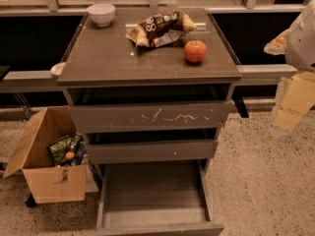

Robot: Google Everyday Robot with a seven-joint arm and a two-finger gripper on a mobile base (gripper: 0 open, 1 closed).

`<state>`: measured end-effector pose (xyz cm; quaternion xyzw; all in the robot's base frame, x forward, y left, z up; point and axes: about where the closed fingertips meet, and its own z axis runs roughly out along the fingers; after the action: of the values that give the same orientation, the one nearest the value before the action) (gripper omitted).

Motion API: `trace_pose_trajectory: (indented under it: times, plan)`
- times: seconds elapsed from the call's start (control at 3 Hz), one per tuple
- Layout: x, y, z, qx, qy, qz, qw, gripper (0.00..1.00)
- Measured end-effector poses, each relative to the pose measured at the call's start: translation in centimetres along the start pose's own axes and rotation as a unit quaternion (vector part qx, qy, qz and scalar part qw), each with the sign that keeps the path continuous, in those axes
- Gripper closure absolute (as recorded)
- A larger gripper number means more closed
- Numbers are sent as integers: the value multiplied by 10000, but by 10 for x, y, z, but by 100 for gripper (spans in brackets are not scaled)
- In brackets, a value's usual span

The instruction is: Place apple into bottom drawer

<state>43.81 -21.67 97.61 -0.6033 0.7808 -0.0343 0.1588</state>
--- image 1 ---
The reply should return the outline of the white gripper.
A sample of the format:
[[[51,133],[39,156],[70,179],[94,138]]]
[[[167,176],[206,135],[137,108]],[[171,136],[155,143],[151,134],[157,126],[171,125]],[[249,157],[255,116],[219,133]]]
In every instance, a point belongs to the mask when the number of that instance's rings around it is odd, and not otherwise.
[[[266,44],[264,52],[284,55],[289,29]],[[291,78],[282,77],[277,87],[275,106],[271,112],[270,134],[281,137],[289,134],[315,105],[315,73],[301,72]]]

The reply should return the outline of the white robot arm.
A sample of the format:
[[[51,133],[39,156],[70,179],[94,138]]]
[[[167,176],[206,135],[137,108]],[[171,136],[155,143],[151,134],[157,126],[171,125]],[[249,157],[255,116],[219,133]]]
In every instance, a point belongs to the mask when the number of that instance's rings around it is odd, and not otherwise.
[[[281,77],[276,105],[271,113],[270,134],[289,134],[315,105],[315,1],[311,1],[290,27],[264,47],[272,55],[283,54],[285,62],[297,70]]]

